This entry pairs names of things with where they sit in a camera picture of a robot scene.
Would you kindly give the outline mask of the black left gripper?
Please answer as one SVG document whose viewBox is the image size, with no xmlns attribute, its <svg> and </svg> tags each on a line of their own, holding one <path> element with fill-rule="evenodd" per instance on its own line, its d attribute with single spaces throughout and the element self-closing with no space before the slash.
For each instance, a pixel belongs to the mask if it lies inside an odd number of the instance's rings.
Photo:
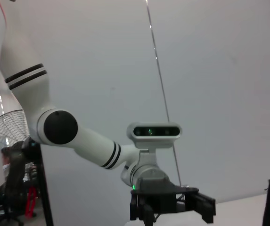
<svg viewBox="0 0 270 226">
<path fill-rule="evenodd" d="M 153 224 L 154 213 L 168 214 L 184 210 L 178 206 L 177 195 L 186 195 L 186 210 L 201 215 L 206 223 L 213 223 L 216 216 L 216 200 L 199 193 L 195 187 L 181 187 L 169 179 L 140 179 L 133 186 L 130 201 L 130 221 L 139 219 L 144 224 Z"/>
</svg>

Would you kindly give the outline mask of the red floor object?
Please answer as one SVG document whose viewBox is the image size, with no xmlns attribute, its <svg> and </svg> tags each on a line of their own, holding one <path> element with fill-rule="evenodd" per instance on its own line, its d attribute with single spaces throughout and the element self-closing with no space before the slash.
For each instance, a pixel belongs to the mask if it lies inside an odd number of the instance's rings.
<svg viewBox="0 0 270 226">
<path fill-rule="evenodd" d="M 25 216 L 26 218 L 32 218 L 33 217 L 33 211 L 35 207 L 35 199 L 36 199 L 36 189 L 34 186 L 29 188 L 29 193 L 27 196 L 27 203 L 26 203 L 26 210 L 25 210 Z"/>
</svg>

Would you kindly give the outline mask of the black partition post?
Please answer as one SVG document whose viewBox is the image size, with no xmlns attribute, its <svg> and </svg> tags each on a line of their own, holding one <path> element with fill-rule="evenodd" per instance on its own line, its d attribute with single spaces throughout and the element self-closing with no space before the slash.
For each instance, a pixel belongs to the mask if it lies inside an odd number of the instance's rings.
<svg viewBox="0 0 270 226">
<path fill-rule="evenodd" d="M 37 144 L 37 155 L 38 155 L 38 159 L 36 161 L 37 175 L 40 186 L 41 201 L 43 205 L 46 226 L 54 226 L 40 144 Z"/>
</svg>

